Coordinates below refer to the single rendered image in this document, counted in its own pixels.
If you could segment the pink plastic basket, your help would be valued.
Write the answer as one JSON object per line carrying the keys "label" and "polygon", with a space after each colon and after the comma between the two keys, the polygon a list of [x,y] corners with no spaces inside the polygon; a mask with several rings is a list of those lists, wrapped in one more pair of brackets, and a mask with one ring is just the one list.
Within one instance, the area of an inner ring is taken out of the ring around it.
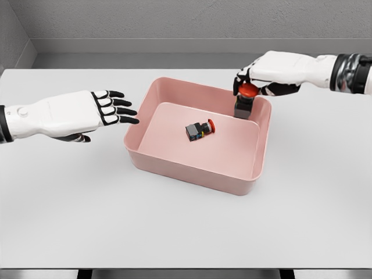
{"label": "pink plastic basket", "polygon": [[[229,90],[168,77],[150,85],[124,146],[135,167],[234,195],[261,176],[271,103],[256,97],[249,119],[234,117]],[[212,119],[215,132],[189,141],[185,127]]]}

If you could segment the red button industrial switch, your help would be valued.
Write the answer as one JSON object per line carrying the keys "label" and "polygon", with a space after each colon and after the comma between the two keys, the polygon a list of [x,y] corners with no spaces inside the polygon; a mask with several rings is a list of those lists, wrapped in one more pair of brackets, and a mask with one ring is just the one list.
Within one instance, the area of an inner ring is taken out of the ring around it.
{"label": "red button industrial switch", "polygon": [[216,128],[212,119],[205,123],[194,123],[185,127],[189,141],[196,141],[205,135],[214,133]]}
{"label": "red button industrial switch", "polygon": [[249,119],[254,98],[258,95],[259,89],[252,83],[243,83],[238,87],[238,94],[235,101],[234,117]]}

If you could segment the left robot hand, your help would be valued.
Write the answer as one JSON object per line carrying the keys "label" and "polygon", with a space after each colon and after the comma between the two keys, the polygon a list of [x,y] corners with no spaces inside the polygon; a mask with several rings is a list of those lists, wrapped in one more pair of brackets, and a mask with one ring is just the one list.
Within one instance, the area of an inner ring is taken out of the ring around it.
{"label": "left robot hand", "polygon": [[85,135],[114,124],[139,124],[132,103],[119,91],[79,91],[42,100],[41,131],[61,141],[90,142]]}

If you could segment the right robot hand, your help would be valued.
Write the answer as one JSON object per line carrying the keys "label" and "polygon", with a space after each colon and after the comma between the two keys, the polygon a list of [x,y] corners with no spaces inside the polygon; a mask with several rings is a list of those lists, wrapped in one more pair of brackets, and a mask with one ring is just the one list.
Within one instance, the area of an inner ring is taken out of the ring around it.
{"label": "right robot hand", "polygon": [[290,52],[268,51],[248,66],[243,67],[233,83],[233,95],[244,83],[262,81],[268,84],[259,88],[259,94],[283,96],[297,93],[305,82],[305,66],[312,57]]}

